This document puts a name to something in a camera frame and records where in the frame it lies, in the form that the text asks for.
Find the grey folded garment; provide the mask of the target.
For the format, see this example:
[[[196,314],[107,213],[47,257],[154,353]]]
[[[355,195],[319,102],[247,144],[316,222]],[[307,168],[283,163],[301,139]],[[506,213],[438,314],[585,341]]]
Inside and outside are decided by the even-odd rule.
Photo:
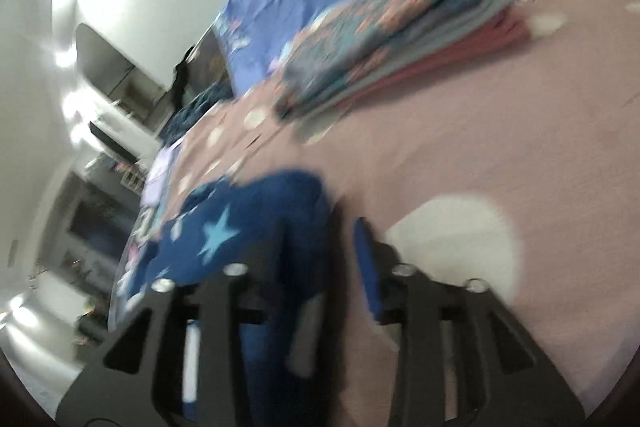
[[[297,118],[304,118],[309,112],[319,107],[324,102],[333,100],[336,96],[339,96],[343,92],[346,92],[349,88],[355,87],[363,79],[377,80],[382,76],[393,72],[396,69],[403,68],[411,64],[414,61],[420,60],[424,56],[429,56],[451,43],[455,43],[464,37],[468,36],[472,31],[477,30],[488,20],[491,20],[498,13],[505,9],[513,8],[513,5],[518,0],[480,0],[480,3],[473,9],[467,10],[459,15],[450,17],[445,23],[427,31],[424,35],[415,38],[392,53],[390,58],[385,62],[373,69],[372,72],[368,72],[363,78],[355,81],[349,87],[333,95],[332,98],[328,98],[326,101],[314,103],[309,107],[303,109],[303,113],[290,119],[280,119],[282,121],[290,121]]]

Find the dark patterned pillow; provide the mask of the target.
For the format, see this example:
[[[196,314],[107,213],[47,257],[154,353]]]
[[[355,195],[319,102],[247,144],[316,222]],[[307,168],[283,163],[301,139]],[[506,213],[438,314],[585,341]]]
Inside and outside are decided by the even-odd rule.
[[[231,86],[226,54],[213,28],[209,27],[194,46],[188,69],[189,84],[195,93],[217,84]]]

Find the navy fleece star pajama top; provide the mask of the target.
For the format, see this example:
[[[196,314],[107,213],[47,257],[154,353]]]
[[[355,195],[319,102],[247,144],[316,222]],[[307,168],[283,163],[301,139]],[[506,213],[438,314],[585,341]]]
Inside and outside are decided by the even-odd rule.
[[[156,281],[202,285],[229,265],[247,265],[266,306],[264,323],[239,329],[250,417],[257,426],[316,419],[331,213],[321,179],[304,170],[203,184],[157,237],[130,244],[110,321],[122,321]]]

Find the teal crumpled blanket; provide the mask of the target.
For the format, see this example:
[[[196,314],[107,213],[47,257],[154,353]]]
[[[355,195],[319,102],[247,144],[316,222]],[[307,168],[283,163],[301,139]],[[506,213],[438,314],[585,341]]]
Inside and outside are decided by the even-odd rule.
[[[186,134],[218,102],[232,100],[231,83],[219,81],[199,93],[191,102],[172,115],[160,132],[160,143],[169,146]]]

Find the black garment on headboard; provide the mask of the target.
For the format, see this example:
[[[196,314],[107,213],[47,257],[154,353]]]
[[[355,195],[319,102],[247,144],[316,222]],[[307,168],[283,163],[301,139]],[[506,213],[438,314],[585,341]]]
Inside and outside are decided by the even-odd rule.
[[[174,81],[172,82],[169,95],[174,113],[180,112],[186,104],[194,99],[193,89],[190,85],[189,58],[194,51],[194,46],[190,46],[183,55],[182,60],[174,68]]]

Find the pink polka dot bedspread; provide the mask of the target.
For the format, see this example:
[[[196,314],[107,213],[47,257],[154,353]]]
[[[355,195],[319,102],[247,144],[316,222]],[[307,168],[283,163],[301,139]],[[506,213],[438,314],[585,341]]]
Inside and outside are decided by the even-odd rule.
[[[436,280],[487,281],[603,413],[639,347],[639,0],[523,0],[529,42],[279,126],[263,82],[186,135],[198,185],[318,173]]]

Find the lavender folded cloth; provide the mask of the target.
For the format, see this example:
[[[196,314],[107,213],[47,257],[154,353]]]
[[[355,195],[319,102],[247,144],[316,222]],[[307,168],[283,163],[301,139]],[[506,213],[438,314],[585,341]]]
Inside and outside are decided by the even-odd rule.
[[[179,139],[169,146],[162,147],[155,156],[145,179],[140,198],[140,207],[156,207],[160,203],[172,166],[179,155],[181,144],[182,139]]]

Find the floral folded garment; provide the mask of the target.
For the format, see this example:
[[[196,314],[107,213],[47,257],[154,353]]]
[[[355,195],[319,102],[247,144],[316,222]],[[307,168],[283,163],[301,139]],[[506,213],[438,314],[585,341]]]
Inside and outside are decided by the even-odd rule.
[[[403,44],[480,0],[350,0],[295,38],[278,72],[274,110],[294,118],[372,72]]]

